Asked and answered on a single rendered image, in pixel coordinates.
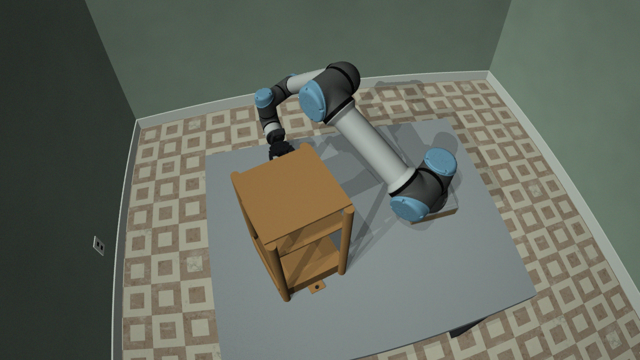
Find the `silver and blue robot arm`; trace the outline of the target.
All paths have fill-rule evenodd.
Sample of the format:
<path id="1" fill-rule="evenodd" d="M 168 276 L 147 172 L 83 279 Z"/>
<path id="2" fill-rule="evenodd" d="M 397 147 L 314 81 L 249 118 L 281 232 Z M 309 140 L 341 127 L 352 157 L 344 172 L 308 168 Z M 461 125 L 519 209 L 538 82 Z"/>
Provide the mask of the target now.
<path id="1" fill-rule="evenodd" d="M 387 184 L 394 213 L 412 223 L 422 221 L 427 214 L 435 214 L 445 206 L 448 187 L 457 172 L 457 160 L 450 151 L 434 147 L 425 153 L 417 169 L 407 166 L 355 108 L 352 95 L 360 84 L 358 69 L 339 61 L 307 73 L 291 73 L 272 88 L 259 89 L 254 93 L 254 104 L 263 136 L 271 132 L 271 145 L 284 140 L 286 133 L 276 106 L 298 94 L 306 116 L 334 126 Z"/>

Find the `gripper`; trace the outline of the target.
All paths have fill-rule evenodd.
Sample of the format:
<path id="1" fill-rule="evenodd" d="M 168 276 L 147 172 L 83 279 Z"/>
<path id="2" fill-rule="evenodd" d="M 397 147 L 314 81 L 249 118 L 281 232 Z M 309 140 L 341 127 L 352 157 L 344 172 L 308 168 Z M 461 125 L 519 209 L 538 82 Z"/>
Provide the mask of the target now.
<path id="1" fill-rule="evenodd" d="M 270 141 L 271 134 L 272 134 L 272 131 L 266 136 L 266 141 L 270 145 L 269 161 L 273 160 L 274 158 L 281 157 L 282 155 L 285 155 L 286 153 L 289 153 L 295 150 L 294 147 L 290 145 L 290 142 L 284 141 L 285 137 L 283 140 L 275 141 L 273 142 L 273 144 L 271 144 L 271 141 Z"/>

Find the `small wooden shelving unit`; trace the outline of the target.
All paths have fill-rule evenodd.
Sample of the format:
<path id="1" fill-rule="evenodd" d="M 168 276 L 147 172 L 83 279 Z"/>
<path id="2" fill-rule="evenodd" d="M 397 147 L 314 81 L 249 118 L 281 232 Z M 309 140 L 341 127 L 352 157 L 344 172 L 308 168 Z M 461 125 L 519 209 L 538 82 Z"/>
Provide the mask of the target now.
<path id="1" fill-rule="evenodd" d="M 283 301 L 345 275 L 355 207 L 307 142 L 230 178 L 260 259 Z M 340 212 L 343 210 L 343 215 Z M 340 251 L 329 235 L 342 229 Z"/>

